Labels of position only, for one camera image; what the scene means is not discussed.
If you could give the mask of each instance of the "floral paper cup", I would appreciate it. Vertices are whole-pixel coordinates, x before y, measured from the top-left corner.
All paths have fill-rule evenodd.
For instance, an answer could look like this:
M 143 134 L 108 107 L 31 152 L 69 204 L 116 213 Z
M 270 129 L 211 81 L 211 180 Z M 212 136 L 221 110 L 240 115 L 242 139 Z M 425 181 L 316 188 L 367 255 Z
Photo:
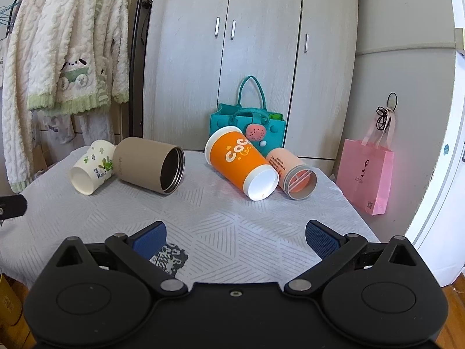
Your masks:
M 113 152 L 116 146 L 106 140 L 96 140 L 84 156 L 71 168 L 70 179 L 82 194 L 92 194 L 113 174 Z

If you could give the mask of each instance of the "tan cylindrical container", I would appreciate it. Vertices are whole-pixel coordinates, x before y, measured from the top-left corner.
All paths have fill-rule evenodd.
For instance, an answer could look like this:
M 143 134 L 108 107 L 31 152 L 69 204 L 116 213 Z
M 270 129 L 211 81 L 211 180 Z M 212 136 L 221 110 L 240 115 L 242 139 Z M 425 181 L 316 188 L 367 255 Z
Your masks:
M 172 144 L 126 138 L 116 146 L 113 171 L 123 181 L 168 195 L 181 182 L 184 152 Z
M 251 200 L 263 200 L 278 186 L 278 174 L 235 126 L 216 131 L 205 146 L 207 163 Z
M 280 176 L 279 186 L 293 200 L 308 197 L 317 185 L 317 176 L 310 166 L 284 148 L 269 152 L 267 160 Z

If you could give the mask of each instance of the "paper bag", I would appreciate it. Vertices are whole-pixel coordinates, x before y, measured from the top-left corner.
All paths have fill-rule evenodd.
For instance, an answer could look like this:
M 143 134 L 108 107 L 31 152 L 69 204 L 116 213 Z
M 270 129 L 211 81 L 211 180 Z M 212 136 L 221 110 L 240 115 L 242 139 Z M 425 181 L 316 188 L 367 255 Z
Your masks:
M 345 140 L 336 180 L 344 196 L 372 216 L 385 213 L 391 190 L 394 152 L 390 147 L 395 116 L 391 109 L 387 114 L 387 122 L 391 122 L 376 143 L 369 142 L 376 119 L 363 140 Z M 386 132 L 386 145 L 382 147 L 380 142 Z

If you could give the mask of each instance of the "metal screw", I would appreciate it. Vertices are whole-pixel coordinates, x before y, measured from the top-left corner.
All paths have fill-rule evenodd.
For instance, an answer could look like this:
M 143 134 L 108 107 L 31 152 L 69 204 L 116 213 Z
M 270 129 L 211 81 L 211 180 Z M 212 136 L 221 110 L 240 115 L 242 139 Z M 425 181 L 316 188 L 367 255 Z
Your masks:
M 306 279 L 293 279 L 288 283 L 288 286 L 294 291 L 307 291 L 312 288 L 312 284 Z
M 179 279 L 166 279 L 160 284 L 160 287 L 165 291 L 179 291 L 184 287 L 184 283 Z

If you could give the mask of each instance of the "white wardrobe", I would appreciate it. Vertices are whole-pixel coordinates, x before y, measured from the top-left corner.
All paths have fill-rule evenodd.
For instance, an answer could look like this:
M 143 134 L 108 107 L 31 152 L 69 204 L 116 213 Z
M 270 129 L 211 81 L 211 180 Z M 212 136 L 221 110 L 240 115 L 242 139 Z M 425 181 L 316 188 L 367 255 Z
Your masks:
M 203 150 L 210 114 L 243 77 L 288 122 L 285 148 L 332 169 L 346 117 L 358 0 L 153 0 L 143 95 L 145 138 Z M 243 106 L 260 106 L 252 83 Z

